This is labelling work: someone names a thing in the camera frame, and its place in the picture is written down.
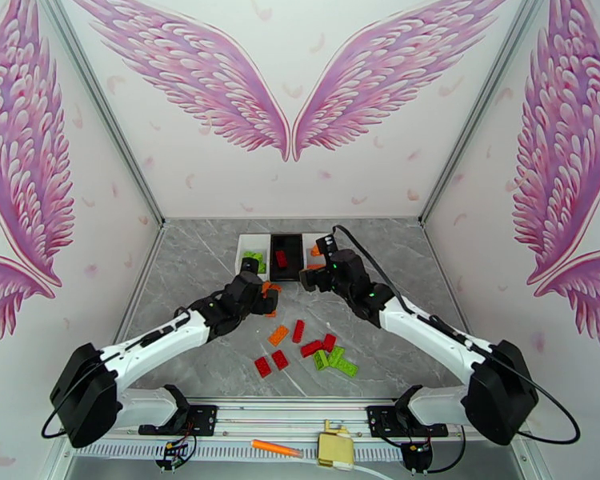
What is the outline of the white plastic container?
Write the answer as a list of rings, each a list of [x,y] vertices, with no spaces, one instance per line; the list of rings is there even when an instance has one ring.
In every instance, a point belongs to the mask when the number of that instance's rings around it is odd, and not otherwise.
[[[240,271],[243,254],[247,251],[259,252],[264,256],[266,264],[266,272],[258,274],[261,280],[270,280],[270,238],[271,234],[240,234],[238,236],[238,244],[234,260],[234,270],[238,274]]]
[[[302,268],[299,274],[307,272],[307,266],[309,264],[326,264],[326,270],[332,272],[334,270],[334,264],[332,257],[329,260],[325,260],[325,257],[319,255],[317,257],[310,255],[310,250],[316,244],[318,238],[324,237],[327,234],[320,233],[308,233],[302,235]]]

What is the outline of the black plastic container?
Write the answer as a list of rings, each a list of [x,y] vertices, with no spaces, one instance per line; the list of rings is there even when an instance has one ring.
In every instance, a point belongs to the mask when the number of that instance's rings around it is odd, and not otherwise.
[[[276,265],[274,252],[284,250],[288,260],[286,269]],[[300,234],[272,234],[270,238],[270,280],[297,282],[302,268],[302,236]]]

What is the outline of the orange marker pen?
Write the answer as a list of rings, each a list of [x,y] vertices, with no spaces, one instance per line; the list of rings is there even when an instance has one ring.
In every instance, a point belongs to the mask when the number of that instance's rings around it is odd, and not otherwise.
[[[289,446],[279,445],[272,442],[264,442],[257,439],[252,440],[250,444],[256,450],[291,458],[304,458],[304,453],[301,450]]]

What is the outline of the black box with green light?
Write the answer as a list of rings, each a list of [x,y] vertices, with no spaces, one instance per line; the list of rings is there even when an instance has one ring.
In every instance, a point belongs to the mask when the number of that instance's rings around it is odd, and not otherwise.
[[[433,452],[429,441],[402,443],[400,451],[402,463],[412,476],[428,475],[433,461]]]

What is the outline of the white tube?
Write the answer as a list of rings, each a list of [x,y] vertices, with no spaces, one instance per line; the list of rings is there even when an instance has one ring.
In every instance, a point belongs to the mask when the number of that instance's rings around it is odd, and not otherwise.
[[[312,462],[293,462],[293,465],[302,467],[306,480],[392,480],[384,474],[362,467],[339,470]]]

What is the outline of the aluminium frame bar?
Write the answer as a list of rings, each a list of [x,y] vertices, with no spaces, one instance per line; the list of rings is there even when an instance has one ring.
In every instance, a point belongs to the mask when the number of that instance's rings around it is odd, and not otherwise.
[[[165,232],[165,225],[162,225],[158,228],[154,240],[152,241],[150,249],[146,255],[146,258],[142,261],[142,265],[140,266],[138,276],[134,282],[134,287],[132,288],[132,291],[126,304],[126,308],[122,315],[122,320],[120,321],[118,328],[116,329],[115,335],[113,336],[113,343],[120,342],[126,336],[126,333],[133,320],[136,309],[138,308],[138,305],[141,301],[142,294],[146,287],[148,277],[150,276],[151,269],[162,246]]]
[[[427,242],[428,247],[430,248],[430,251],[432,253],[433,259],[435,260],[435,263],[437,265],[437,268],[439,269],[441,275],[442,275],[442,279],[445,283],[446,289],[450,295],[450,298],[452,300],[452,303],[454,305],[455,311],[458,315],[458,319],[460,320],[460,322],[462,323],[462,328],[464,329],[464,331],[466,332],[471,332],[471,326],[469,324],[469,322],[467,321],[467,317],[466,314],[464,313],[464,309],[461,306],[460,301],[458,300],[458,296],[457,296],[457,292],[454,288],[454,285],[450,279],[450,276],[448,275],[448,273],[446,272],[446,268],[443,265],[443,262],[441,260],[441,258],[438,255],[438,252],[435,249],[433,240],[431,239],[431,237],[429,236],[429,233],[427,232],[427,229],[424,227],[424,225],[421,225],[421,229],[424,235],[424,238]]]

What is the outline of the aluminium linear rail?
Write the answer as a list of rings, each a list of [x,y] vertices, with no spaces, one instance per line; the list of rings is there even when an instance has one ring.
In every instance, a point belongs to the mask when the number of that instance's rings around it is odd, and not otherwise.
[[[140,425],[164,425],[176,409],[189,404],[215,405],[217,420],[226,421],[232,411],[236,418],[252,418],[256,422],[281,421],[289,429],[295,423],[334,420],[344,423],[356,416],[366,416],[368,406],[395,406],[396,411],[416,419],[424,426],[434,424],[471,426],[484,438],[506,446],[533,409],[533,402],[521,396],[488,398],[484,394],[450,389],[409,389],[394,403],[356,406],[345,400],[332,403],[310,401],[256,401],[233,405],[191,403],[173,386],[157,390],[129,390],[117,397],[108,390],[104,394],[81,399],[53,401],[65,434],[74,448],[89,446],[112,430],[136,429]]]

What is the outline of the small wired circuit board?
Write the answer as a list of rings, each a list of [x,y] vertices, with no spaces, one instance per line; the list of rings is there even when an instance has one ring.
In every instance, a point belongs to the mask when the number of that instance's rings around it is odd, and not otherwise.
[[[175,472],[192,459],[198,449],[198,439],[194,434],[194,424],[186,424],[186,432],[182,437],[165,444],[162,458],[155,461],[162,473]]]

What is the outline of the aluminium frame post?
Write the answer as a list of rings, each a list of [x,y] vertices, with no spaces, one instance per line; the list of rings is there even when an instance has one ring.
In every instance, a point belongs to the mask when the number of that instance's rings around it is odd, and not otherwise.
[[[545,0],[521,1],[512,23],[506,32],[506,36],[494,58],[494,62],[487,72],[485,81],[478,92],[478,96],[470,108],[459,135],[452,146],[449,157],[434,184],[430,196],[426,200],[422,212],[418,216],[418,224],[422,229],[426,228],[428,220],[432,216],[440,198],[450,184],[471,139],[480,128],[486,112],[494,103],[497,90],[519,49],[519,45],[530,28],[532,21],[537,17],[538,10],[544,1]]]
[[[134,180],[145,204],[148,206],[150,214],[158,224],[158,228],[162,229],[166,221],[165,215],[160,209],[159,204],[142,173],[132,148],[106,97],[102,84],[98,80],[90,60],[78,39],[78,35],[70,22],[64,5],[61,0],[37,1],[41,3],[45,14],[50,18],[50,22],[56,31],[56,34],[59,36],[60,41],[74,66],[77,76],[80,78],[115,149],[129,171],[130,176]]]

